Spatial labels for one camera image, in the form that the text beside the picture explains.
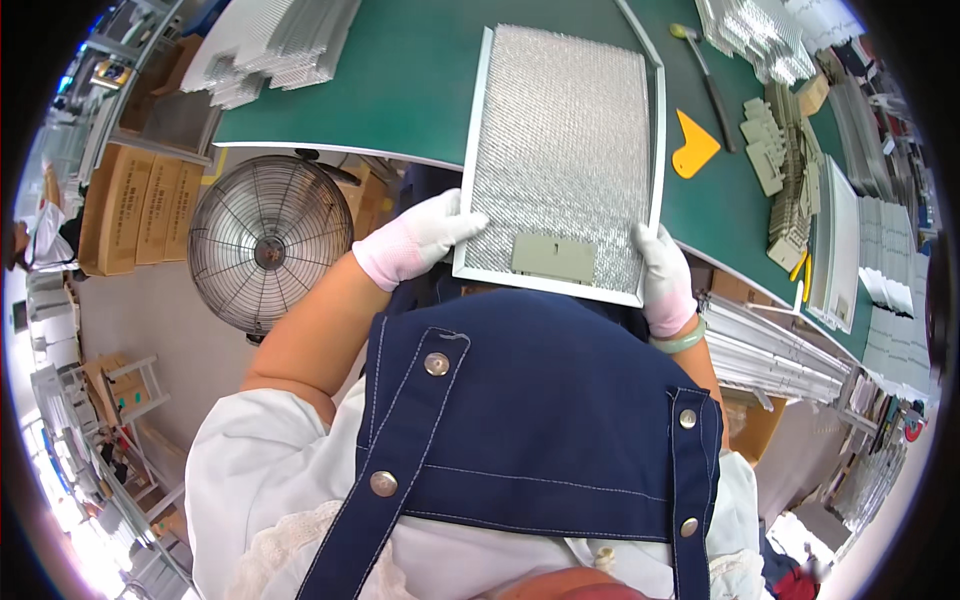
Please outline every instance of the jade bangle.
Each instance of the jade bangle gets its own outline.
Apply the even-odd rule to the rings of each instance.
[[[682,338],[676,340],[650,338],[650,346],[666,354],[676,354],[677,352],[683,352],[687,348],[693,348],[697,342],[703,339],[704,333],[707,332],[707,322],[704,321],[704,318],[697,315],[697,319],[700,320],[697,326]]]

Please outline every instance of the woman's right hand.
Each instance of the woman's right hand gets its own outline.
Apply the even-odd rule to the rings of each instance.
[[[663,225],[654,232],[634,225],[634,242],[647,266],[643,279],[643,316],[655,338],[675,335],[697,312],[690,266]]]
[[[487,226],[486,215],[460,213],[460,189],[448,189],[411,206],[393,221],[353,243],[364,273],[385,292],[423,275],[450,249]]]

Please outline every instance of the electric fan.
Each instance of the electric fan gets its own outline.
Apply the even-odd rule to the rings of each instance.
[[[324,169],[339,175],[302,158],[259,156],[197,205],[187,246],[193,283],[213,314],[254,344],[353,241],[347,201]]]

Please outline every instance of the person's arm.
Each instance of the person's arm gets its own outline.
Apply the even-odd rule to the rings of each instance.
[[[401,281],[426,273],[457,242],[486,226],[460,212],[460,190],[417,204],[340,258],[260,344],[241,391],[290,392],[332,423],[330,399],[367,340],[373,315]]]
[[[663,225],[654,232],[642,224],[634,228],[636,247],[643,255],[647,273],[643,279],[643,315],[650,325],[650,333],[662,340],[682,338],[700,322],[697,301],[693,299],[690,267],[683,251],[673,241]],[[707,340],[701,339],[692,347],[670,354],[690,379],[710,391],[710,397],[720,404],[723,420],[721,447],[730,447],[727,411],[724,409],[720,384],[717,383]]]
[[[63,211],[63,203],[60,200],[60,184],[57,182],[57,172],[54,171],[54,165],[46,156],[41,164],[43,165],[43,199]]]
[[[693,331],[699,322],[700,315],[694,314],[693,317],[681,327],[676,335],[670,336],[667,339],[682,338]],[[699,342],[690,348],[670,354],[670,358],[680,365],[680,368],[683,369],[686,374],[690,375],[690,379],[693,379],[694,383],[705,390],[710,390],[710,397],[720,404],[720,417],[723,419],[723,437],[721,438],[720,446],[729,448],[730,434],[728,432],[730,431],[730,427],[727,423],[727,410],[723,403],[723,397],[720,395],[720,384],[717,382],[716,373],[713,372],[713,362],[710,360],[710,350],[707,347],[707,340],[701,338]]]
[[[389,299],[348,252],[263,340],[240,390],[290,392],[332,422],[330,399],[367,341],[373,315]]]

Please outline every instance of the green workbench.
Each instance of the green workbench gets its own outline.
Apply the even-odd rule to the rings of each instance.
[[[693,0],[630,0],[666,68],[667,165],[660,220],[694,253],[792,305],[796,284],[766,255],[771,200],[743,151],[721,150],[692,179],[681,179],[670,155],[683,146],[679,108],[722,140],[702,74],[670,23],[700,26]],[[497,23],[525,25],[642,52],[613,0],[364,0],[333,81],[295,91],[264,89],[260,98],[224,113],[218,145],[309,144],[433,164],[463,165],[480,38]],[[732,123],[743,103],[763,96],[753,67],[701,44]],[[823,151],[844,171],[829,104],[810,119]],[[857,359],[870,328],[870,302],[857,297],[852,335],[830,335]]]

